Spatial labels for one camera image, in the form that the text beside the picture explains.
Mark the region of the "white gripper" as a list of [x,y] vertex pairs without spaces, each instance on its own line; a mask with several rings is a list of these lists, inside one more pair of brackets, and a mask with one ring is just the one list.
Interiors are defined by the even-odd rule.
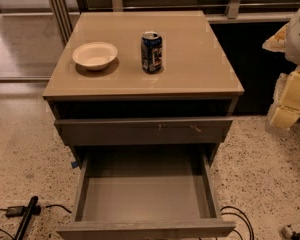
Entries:
[[[267,39],[262,48],[271,52],[285,52],[285,58],[300,65],[300,8],[289,24],[282,26]],[[290,74],[281,73],[269,109],[269,124],[279,129],[291,128],[300,118],[300,66]]]

